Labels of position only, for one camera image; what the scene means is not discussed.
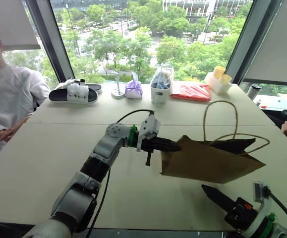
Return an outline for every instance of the yellow cup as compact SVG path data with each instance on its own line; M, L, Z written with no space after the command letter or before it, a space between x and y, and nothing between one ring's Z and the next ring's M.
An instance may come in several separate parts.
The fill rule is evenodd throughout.
M228 84L231 81L231 77L228 74L223 74L220 78L219 81L222 84Z
M222 66L216 66L215 69L214 69L214 72L213 72L213 76L217 79L219 79L222 74L224 73L224 71L226 70L225 67L222 67Z

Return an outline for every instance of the purple pouch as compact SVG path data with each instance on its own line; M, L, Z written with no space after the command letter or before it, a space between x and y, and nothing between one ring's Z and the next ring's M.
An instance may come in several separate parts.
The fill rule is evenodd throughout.
M142 87L141 82L138 80L138 75L132 72L133 80L126 83L125 85L125 96L127 98L141 99L142 98Z

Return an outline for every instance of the red package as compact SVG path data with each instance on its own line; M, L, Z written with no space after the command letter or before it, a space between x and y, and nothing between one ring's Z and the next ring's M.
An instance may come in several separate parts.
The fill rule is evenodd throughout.
M208 102L211 99L209 85L204 83L173 85L171 97L198 102Z

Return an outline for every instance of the brown paper bag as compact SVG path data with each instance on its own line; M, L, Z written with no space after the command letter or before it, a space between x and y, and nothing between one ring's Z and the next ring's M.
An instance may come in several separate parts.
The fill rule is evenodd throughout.
M234 107L236 112L235 132L221 136L215 141L206 141L205 120L207 109L211 104L217 102L226 102ZM216 101L213 103L208 105L204 114L204 141L191 140L184 135L177 141L177 145L181 147L181 151L161 152L162 175L226 183L265 166L264 163L248 155L248 153L261 149L268 145L270 141L261 136L237 133L238 115L236 107L227 101ZM219 141L219 139L231 135L233 139ZM245 148L253 144L256 139L235 139L236 135L250 135L262 138L267 143L254 150L245 152Z

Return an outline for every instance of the cable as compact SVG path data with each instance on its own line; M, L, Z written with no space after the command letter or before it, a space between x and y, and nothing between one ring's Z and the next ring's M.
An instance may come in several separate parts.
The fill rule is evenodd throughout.
M131 114L134 114L134 113L137 113L137 112L149 112L150 115L153 115L154 114L154 111L153 110L149 110L149 109L139 109L139 110L135 110L133 112L130 112L128 113L127 115L124 115L122 118L120 118L117 122L121 122L123 119L125 119L127 116L131 115Z
M149 110L149 109L139 109L139 110L135 110L135 111L132 111L132 112L130 112L130 113L124 115L124 116L123 116L122 118L120 118L117 122L121 122L121 121L122 121L123 119L125 119L127 116L129 116L129 115L131 115L131 114L134 114L134 113L137 113L137 112L149 112L150 115L154 114L154 111L153 111L153 110ZM103 206L103 203L104 203L104 200L105 200L105 197L106 197L106 193L107 193L107 190L108 190L108 183L109 183L109 178L110 178L110 170L111 170L111 169L109 168L109 170L108 170L108 176L107 176L107 181L106 181L106 186L105 186L105 191L104 191L104 194L103 194L103 198L102 198L102 200L101 200L101 202L100 202L100 205L99 205L99 208L98 208L98 210L97 210L97 213L96 213L96 215L95 215L95 217L94 217L94 220L93 220L93 222L92 222L92 225L90 226L90 228L89 228L89 230L88 230L88 233L87 233L87 235L85 236L85 238L89 238L90 234L92 233L92 231L93 231L93 229L94 229L94 225L95 225L95 223L96 223L96 220L97 220L97 218L98 218L98 216L99 216L100 210L101 210L101 208L102 208L102 206Z
M281 203L280 200L278 200L277 197L275 197L273 193L271 192L271 190L269 190L267 187L265 187L265 190L266 190L267 195L269 195L278 204L278 206L282 208L282 210L287 215L287 208L283 205L283 203Z

